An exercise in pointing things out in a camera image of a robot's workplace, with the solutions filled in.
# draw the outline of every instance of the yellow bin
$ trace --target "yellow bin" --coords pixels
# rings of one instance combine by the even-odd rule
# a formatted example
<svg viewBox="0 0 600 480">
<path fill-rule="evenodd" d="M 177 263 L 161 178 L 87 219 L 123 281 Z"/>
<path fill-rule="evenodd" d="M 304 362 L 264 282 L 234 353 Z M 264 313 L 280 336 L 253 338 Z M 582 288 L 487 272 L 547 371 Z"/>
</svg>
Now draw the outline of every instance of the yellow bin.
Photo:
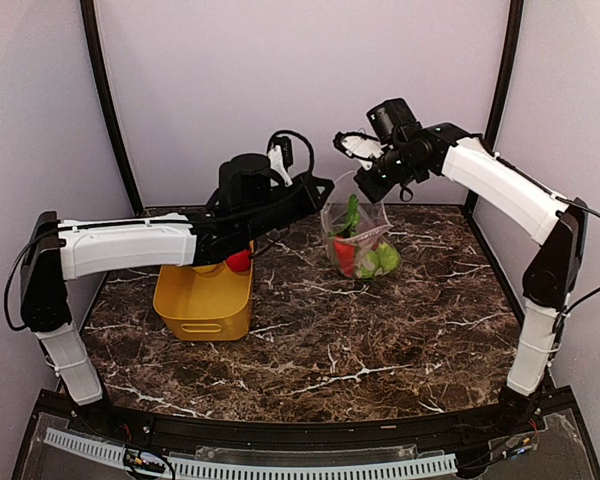
<svg viewBox="0 0 600 480">
<path fill-rule="evenodd" d="M 180 340 L 238 340 L 251 324 L 253 263 L 235 273 L 224 263 L 208 273 L 163 266 L 153 308 Z"/>
</svg>

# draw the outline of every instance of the marble tabletop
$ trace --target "marble tabletop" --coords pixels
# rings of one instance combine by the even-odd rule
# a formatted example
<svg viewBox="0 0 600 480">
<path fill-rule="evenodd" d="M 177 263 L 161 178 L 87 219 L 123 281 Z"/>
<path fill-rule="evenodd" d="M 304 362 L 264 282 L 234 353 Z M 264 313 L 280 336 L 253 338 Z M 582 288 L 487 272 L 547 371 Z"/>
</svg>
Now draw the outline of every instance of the marble tabletop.
<svg viewBox="0 0 600 480">
<path fill-rule="evenodd" d="M 82 333 L 112 401 L 262 422 L 495 403 L 519 327 L 459 208 L 387 213 L 402 265 L 369 282 L 330 265 L 318 216 L 295 224 L 255 261 L 251 330 L 236 342 L 177 340 L 153 310 L 159 269 L 112 272 Z"/>
</svg>

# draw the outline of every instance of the plastic bag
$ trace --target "plastic bag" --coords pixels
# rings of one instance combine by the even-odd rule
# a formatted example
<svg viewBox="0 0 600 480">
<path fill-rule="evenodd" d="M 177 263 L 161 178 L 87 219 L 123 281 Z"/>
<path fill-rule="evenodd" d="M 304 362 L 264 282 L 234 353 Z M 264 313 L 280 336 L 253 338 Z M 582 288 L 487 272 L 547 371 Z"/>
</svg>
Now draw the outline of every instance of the plastic bag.
<svg viewBox="0 0 600 480">
<path fill-rule="evenodd" d="M 320 213 L 322 235 L 327 256 L 340 273 L 347 278 L 370 279 L 397 269 L 401 258 L 385 237 L 392 225 L 384 205 L 365 201 L 350 181 L 354 173 L 336 180 Z"/>
</svg>

